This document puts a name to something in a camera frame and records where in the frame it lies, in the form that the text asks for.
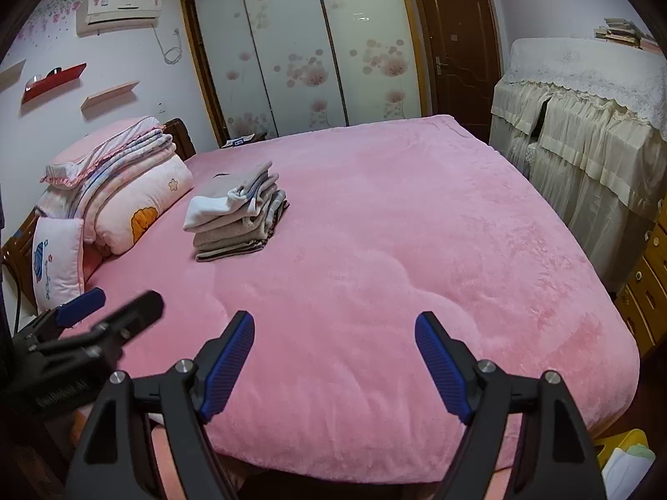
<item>cable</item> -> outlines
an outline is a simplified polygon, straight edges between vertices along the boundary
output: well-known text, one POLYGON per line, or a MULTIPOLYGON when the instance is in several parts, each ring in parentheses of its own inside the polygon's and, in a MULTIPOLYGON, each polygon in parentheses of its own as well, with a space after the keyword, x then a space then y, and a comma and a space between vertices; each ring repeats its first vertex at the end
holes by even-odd
POLYGON ((19 318, 21 317, 21 284, 19 284, 19 277, 16 275, 14 267, 12 267, 7 261, 2 261, 2 265, 7 267, 7 270, 11 277, 14 279, 14 284, 16 285, 16 319, 14 320, 14 334, 19 332, 19 318))
POLYGON ((162 57, 165 59, 165 62, 168 63, 170 66, 178 62, 178 60, 181 59, 181 56, 183 56, 183 47, 181 46, 181 32, 179 31, 179 29, 175 28, 173 31, 173 34, 176 37, 178 37, 178 47, 171 47, 167 52, 165 52, 165 50, 162 48, 160 38, 158 37, 158 32, 155 30, 155 26, 151 24, 151 28, 153 29, 153 33, 155 34, 155 39, 158 40, 158 45, 160 46, 160 52, 162 53, 162 57), (167 55, 173 50, 175 50, 178 53, 178 56, 170 60, 169 58, 167 58, 167 55))

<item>floral door panel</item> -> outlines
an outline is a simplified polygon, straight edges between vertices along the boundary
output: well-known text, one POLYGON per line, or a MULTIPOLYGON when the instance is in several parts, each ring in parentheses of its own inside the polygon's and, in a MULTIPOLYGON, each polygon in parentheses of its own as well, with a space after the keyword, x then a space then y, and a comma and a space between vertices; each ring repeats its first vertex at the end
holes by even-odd
POLYGON ((278 133, 345 126, 320 0, 246 0, 246 8, 278 133))
POLYGON ((264 89, 243 0, 195 0, 206 58, 222 114, 232 138, 276 124, 264 89))
POLYGON ((324 0, 349 125, 421 116, 405 0, 324 0))

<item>pink fuzzy blanket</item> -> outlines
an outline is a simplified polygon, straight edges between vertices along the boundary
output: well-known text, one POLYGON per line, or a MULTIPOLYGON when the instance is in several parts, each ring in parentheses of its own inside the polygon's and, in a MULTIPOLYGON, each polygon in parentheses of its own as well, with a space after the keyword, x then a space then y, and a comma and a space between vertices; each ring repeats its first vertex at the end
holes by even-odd
MULTIPOLYGON (((629 406, 637 348, 588 259, 453 118, 305 133, 188 166, 197 184, 264 160, 291 204, 264 250, 197 263, 181 229, 191 192, 89 281, 106 311, 149 288, 165 298, 164 318, 126 347, 134 377, 194 356, 236 310, 255 317, 248 362, 208 427, 219 452, 325 479, 439 481, 463 427, 414 342, 423 310, 508 373, 559 370, 592 430, 629 406)), ((518 428, 509 422, 500 468, 518 428)))

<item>door handle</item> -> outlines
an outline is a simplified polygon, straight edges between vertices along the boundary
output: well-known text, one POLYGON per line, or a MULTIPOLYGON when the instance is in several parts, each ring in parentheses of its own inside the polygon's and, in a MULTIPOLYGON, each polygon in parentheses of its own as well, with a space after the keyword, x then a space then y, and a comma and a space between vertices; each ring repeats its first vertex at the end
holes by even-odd
POLYGON ((440 66, 442 66, 444 68, 447 67, 446 64, 443 64, 442 62, 440 62, 440 57, 436 56, 436 73, 438 73, 438 75, 442 75, 442 70, 440 69, 440 66))

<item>brown door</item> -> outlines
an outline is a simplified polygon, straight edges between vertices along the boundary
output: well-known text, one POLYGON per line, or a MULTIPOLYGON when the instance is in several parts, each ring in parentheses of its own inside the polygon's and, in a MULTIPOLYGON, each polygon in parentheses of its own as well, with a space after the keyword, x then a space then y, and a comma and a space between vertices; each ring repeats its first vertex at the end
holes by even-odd
POLYGON ((433 112, 452 115, 489 142, 491 102, 500 79, 489 0, 418 0, 429 60, 433 112))

